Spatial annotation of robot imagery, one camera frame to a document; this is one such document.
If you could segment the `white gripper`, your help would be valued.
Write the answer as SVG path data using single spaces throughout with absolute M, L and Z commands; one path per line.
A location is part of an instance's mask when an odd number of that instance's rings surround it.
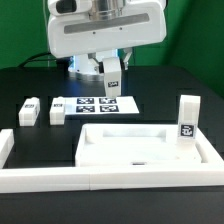
M 128 69 L 131 47 L 159 43 L 166 37 L 167 0 L 92 0 L 88 12 L 54 16 L 48 21 L 48 41 L 56 57 L 88 54 L 98 72 L 97 52 L 123 49 Z

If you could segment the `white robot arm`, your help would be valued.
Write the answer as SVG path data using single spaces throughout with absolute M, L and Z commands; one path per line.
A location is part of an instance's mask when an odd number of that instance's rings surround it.
M 70 57 L 70 74 L 100 80 L 100 62 L 122 49 L 159 43 L 166 36 L 168 0 L 48 0 L 52 55 Z

